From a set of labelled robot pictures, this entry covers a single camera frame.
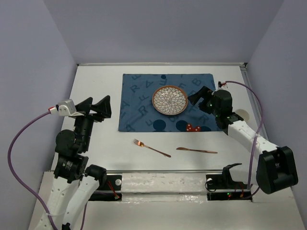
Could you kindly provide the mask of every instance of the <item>patterned plate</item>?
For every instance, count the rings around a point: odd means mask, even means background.
[[[163,86],[154,92],[153,106],[165,115],[180,114],[188,106],[188,97],[181,88],[173,85]]]

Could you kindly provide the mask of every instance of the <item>white table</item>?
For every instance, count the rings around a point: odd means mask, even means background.
[[[249,153],[235,140],[223,132],[200,133],[120,133],[118,121],[121,101],[122,75],[127,74],[188,74],[211,73],[214,81],[238,81],[244,83],[239,66],[82,66],[78,67],[71,91],[71,98],[77,104],[87,97],[93,97],[94,103],[106,95],[111,96],[112,118],[102,124],[95,123],[89,151],[88,165],[96,164],[109,171],[184,171],[217,170],[224,166],[241,162],[248,165]],[[242,86],[229,84],[233,97],[233,107],[244,109],[250,115],[248,124],[257,128],[247,91]],[[63,129],[72,129],[74,120],[65,118]],[[135,146],[134,138],[140,139],[153,148],[160,149],[172,158],[165,158],[148,149]],[[218,154],[199,154],[175,150],[182,147],[214,150]],[[51,189],[52,173],[46,173],[40,195],[48,197]],[[123,174],[123,183],[129,181],[129,174]],[[148,191],[161,191],[162,187],[150,187],[152,181],[146,177]],[[181,185],[172,187],[180,191]],[[36,225],[42,213],[36,204],[30,229]],[[82,215],[75,229],[80,229]],[[200,196],[194,202],[176,195],[164,195],[155,198],[123,196],[122,202],[90,202],[88,204],[83,230],[127,229],[127,230],[303,230],[292,191],[284,189],[272,195],[262,191],[249,201],[206,201]]]

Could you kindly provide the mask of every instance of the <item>gray wall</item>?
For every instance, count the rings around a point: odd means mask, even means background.
[[[283,0],[44,0],[77,63],[246,62]]]
[[[299,184],[295,199],[307,227],[307,1],[285,0],[248,64],[262,100],[271,141],[292,148]]]
[[[35,198],[11,175],[7,150],[26,123],[69,97],[76,65],[42,0],[1,1],[0,22],[0,228],[25,230]],[[17,173],[36,191],[60,127],[61,119],[45,117],[13,148]]]

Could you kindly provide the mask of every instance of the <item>tabletop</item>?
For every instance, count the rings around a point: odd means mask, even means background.
[[[111,97],[112,117],[102,123],[94,123],[90,148],[85,156],[88,165],[97,164],[111,171],[176,171],[216,170],[237,162],[249,162],[249,152],[224,132],[119,132],[119,113],[123,74],[202,74],[213,75],[214,82],[238,81],[244,83],[239,66],[79,66],[70,98],[75,104],[88,97],[93,103],[106,95]],[[228,84],[233,97],[233,108],[244,109],[250,115],[248,124],[257,129],[247,90],[239,85]],[[62,129],[72,129],[74,119],[65,118]],[[172,158],[133,144],[134,139],[170,154]],[[176,150],[185,147],[199,150],[213,150],[218,154]]]

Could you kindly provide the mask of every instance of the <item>fork tines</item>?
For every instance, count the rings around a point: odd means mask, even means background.
[[[140,141],[137,140],[137,139],[134,139],[134,140],[133,140],[133,143],[136,144],[136,145],[140,145]]]

